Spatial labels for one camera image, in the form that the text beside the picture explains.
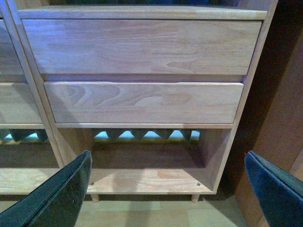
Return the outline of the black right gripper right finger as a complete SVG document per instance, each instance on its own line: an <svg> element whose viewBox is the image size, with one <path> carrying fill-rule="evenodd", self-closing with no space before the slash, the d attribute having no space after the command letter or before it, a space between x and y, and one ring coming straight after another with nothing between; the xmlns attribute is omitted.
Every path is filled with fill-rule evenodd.
<svg viewBox="0 0 303 227"><path fill-rule="evenodd" d="M245 158L245 170L263 214L271 227L303 225L303 182L254 151Z"/></svg>

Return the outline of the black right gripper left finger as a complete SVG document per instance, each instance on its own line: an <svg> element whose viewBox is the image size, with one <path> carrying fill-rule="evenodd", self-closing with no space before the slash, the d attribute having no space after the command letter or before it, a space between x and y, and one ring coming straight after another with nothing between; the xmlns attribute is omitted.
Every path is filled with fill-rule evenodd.
<svg viewBox="0 0 303 227"><path fill-rule="evenodd" d="M92 165L86 150L0 214L2 227L73 227L87 193Z"/></svg>

